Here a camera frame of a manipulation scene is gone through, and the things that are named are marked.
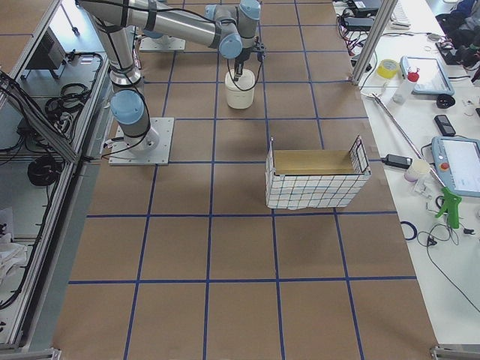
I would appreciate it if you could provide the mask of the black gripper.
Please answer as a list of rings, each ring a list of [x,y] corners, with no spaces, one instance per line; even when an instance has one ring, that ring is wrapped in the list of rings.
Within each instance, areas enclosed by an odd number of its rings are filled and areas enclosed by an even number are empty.
[[[234,62],[234,81],[239,81],[239,79],[242,77],[244,62],[246,62],[251,57],[252,53],[256,55],[256,59],[258,62],[263,62],[266,57],[266,46],[260,40],[260,38],[253,37],[252,41],[253,43],[249,47],[242,49],[240,55]]]

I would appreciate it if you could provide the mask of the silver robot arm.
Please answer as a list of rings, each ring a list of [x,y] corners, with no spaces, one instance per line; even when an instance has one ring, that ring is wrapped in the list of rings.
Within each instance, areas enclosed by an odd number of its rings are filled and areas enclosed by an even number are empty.
[[[228,74],[234,83],[243,75],[251,53],[261,62],[265,48],[257,37],[261,5],[240,1],[237,5],[210,4],[204,14],[170,7],[166,1],[81,1],[80,6],[94,23],[97,36],[109,61],[109,78],[114,94],[111,112],[122,132],[118,150],[109,158],[138,161],[145,156],[168,153],[170,143],[162,142],[158,120],[151,118],[143,95],[143,78],[134,58],[127,30],[135,27],[144,52],[164,53],[183,50],[186,42],[217,50],[234,64]]]

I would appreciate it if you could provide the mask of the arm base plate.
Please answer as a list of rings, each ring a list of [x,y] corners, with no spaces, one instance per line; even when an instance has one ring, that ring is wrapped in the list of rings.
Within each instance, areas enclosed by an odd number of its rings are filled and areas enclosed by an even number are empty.
[[[170,160],[174,118],[150,118],[151,128],[139,145],[141,139],[134,142],[133,138],[126,137],[127,141],[114,142],[113,155],[109,156],[109,165],[112,166],[166,166]]]
[[[167,35],[159,38],[144,37],[140,41],[139,51],[144,53],[169,53],[184,51],[185,45],[185,40]]]

